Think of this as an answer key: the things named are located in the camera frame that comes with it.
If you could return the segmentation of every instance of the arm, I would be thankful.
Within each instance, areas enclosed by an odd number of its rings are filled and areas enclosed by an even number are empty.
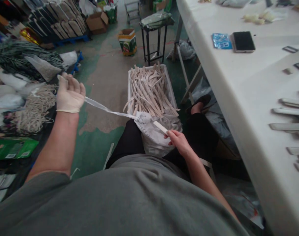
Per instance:
[[[84,103],[86,90],[83,84],[71,75],[63,74],[59,77],[59,90],[57,93],[57,114],[55,123],[47,143],[40,152],[26,182],[33,177],[56,171],[71,174],[74,157],[79,110]]]
[[[184,134],[176,130],[169,130],[167,134],[171,140],[169,145],[173,144],[178,149],[179,153],[184,157],[193,184],[220,201],[221,204],[229,211],[229,213],[238,221],[235,213],[214,184],[204,165],[200,161],[200,158],[195,154]]]

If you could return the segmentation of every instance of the white latex glove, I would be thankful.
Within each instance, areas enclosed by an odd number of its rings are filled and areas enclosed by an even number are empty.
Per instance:
[[[57,78],[59,88],[56,96],[56,111],[79,113],[85,102],[85,86],[70,74],[63,73]]]

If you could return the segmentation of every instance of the black metal stand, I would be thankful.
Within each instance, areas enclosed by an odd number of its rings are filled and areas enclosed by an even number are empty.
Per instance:
[[[164,36],[164,40],[163,40],[163,50],[162,50],[162,55],[161,55],[161,52],[160,52],[160,33],[161,33],[161,28],[158,28],[158,29],[148,29],[147,27],[142,27],[140,26],[141,29],[142,29],[142,39],[143,39],[143,50],[144,50],[144,60],[145,60],[145,63],[146,61],[148,61],[148,66],[150,66],[150,62],[152,61],[155,61],[159,58],[162,58],[162,62],[163,62],[163,59],[165,57],[165,46],[166,46],[166,35],[167,35],[167,25],[165,26],[162,26],[162,27],[165,27],[165,36]],[[149,32],[150,31],[155,31],[155,30],[158,30],[158,46],[157,46],[157,51],[154,51],[154,52],[149,52]],[[145,42],[144,42],[144,31],[146,32],[146,46],[147,46],[147,55],[145,53]],[[150,55],[151,54],[154,54],[154,53],[157,53],[157,56],[154,57],[153,59],[150,59]]]

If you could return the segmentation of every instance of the hand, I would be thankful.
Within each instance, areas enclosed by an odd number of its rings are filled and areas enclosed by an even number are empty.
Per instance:
[[[79,113],[85,102],[85,86],[70,74],[63,73],[57,78],[59,88],[56,96],[56,111]]]
[[[186,158],[188,155],[194,152],[183,133],[172,129],[168,130],[167,134],[165,134],[164,138],[170,138],[171,141],[169,142],[169,145],[174,145],[178,149],[181,156]]]

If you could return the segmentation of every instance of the concrete floor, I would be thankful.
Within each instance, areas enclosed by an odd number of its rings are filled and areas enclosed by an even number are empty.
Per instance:
[[[169,26],[166,37],[165,57],[173,47],[175,34],[178,25],[179,12],[176,2],[173,2],[172,17],[176,21],[173,26]],[[143,6],[142,17],[150,15],[149,6]],[[75,45],[65,45],[56,49],[63,53],[72,50],[81,50],[84,60],[81,61],[80,72],[75,77],[83,82],[87,97],[100,102],[112,111],[122,112],[127,102],[127,72],[135,64],[145,65],[142,36],[139,21],[131,21],[127,24],[124,1],[120,0],[117,12],[118,22],[109,25],[106,33],[94,35],[90,42],[78,42]],[[133,27],[136,32],[136,42],[138,50],[133,57],[122,55],[120,44],[116,35],[121,29]],[[163,32],[161,35],[161,47],[163,45]],[[157,49],[157,31],[150,32],[150,51]],[[186,40],[187,34],[183,28],[181,38]],[[185,82],[179,61],[163,62],[168,68],[168,73],[172,82],[175,98],[180,111],[180,119],[185,123],[185,106],[180,106],[180,101],[185,92]],[[184,62],[189,81],[192,79],[197,65],[195,60]],[[84,104],[80,112],[79,127],[77,133],[75,156],[72,172],[79,168],[73,179],[77,179],[97,171],[102,170],[111,143],[117,144],[123,133],[127,118],[106,113],[89,104]]]

